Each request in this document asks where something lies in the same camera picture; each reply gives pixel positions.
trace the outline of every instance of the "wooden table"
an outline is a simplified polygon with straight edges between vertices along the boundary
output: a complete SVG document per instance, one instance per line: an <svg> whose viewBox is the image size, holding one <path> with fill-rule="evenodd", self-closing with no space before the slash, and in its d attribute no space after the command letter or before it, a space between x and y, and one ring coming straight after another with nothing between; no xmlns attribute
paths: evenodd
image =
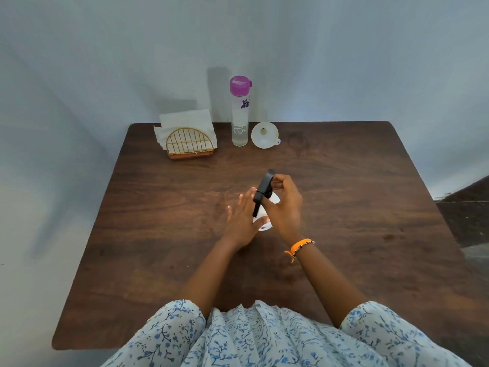
<svg viewBox="0 0 489 367"><path fill-rule="evenodd" d="M53 337L55 349L118 347L192 275L220 237L226 206L265 172L304 197L306 235L371 299L435 340L488 335L486 299L388 122L278 123L282 143L231 143L172 161L152 124L129 128ZM256 299L318 321L326 313L270 229L232 260L216 307Z"/></svg>

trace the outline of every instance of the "purple bottle cap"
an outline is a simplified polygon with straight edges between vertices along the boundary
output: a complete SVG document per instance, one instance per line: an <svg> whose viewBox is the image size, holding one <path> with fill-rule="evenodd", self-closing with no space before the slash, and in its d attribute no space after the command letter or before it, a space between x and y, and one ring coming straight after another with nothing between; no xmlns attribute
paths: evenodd
<svg viewBox="0 0 489 367"><path fill-rule="evenodd" d="M229 81L229 85L231 87L231 94L234 96L245 96L249 93L251 81L245 76L234 76Z"/></svg>

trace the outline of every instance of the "orange bracelet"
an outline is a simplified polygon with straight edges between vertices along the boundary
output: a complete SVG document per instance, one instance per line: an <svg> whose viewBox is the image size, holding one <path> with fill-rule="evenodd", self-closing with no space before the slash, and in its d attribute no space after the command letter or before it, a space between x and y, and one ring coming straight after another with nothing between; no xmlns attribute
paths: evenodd
<svg viewBox="0 0 489 367"><path fill-rule="evenodd" d="M300 240L299 242L297 242L294 246L292 246L290 248L290 251L284 251L285 253L288 253L290 256L292 256L292 261L291 263L294 262L295 260L295 254L302 248L304 247L305 245L308 245L309 243L315 243L313 240L311 240L310 238L306 238L306 239L303 239L303 240Z"/></svg>

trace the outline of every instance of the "white bottle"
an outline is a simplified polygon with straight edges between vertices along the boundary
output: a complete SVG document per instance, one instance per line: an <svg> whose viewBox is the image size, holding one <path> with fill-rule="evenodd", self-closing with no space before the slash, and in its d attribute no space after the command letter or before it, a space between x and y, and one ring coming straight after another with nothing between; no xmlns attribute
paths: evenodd
<svg viewBox="0 0 489 367"><path fill-rule="evenodd" d="M233 144L243 147L248 142L248 107L251 81L235 76L229 82L231 89L231 137Z"/></svg>

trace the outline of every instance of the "sleeve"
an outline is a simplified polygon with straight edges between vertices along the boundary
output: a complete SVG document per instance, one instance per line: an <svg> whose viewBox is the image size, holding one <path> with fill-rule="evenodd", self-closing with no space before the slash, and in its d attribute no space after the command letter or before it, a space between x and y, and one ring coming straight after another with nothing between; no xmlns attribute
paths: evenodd
<svg viewBox="0 0 489 367"><path fill-rule="evenodd" d="M470 367L377 302L365 302L353 309L341 323L340 330L369 345L385 358L389 366Z"/></svg>
<svg viewBox="0 0 489 367"><path fill-rule="evenodd" d="M102 366L180 365L204 329L205 318L193 302L169 302Z"/></svg>

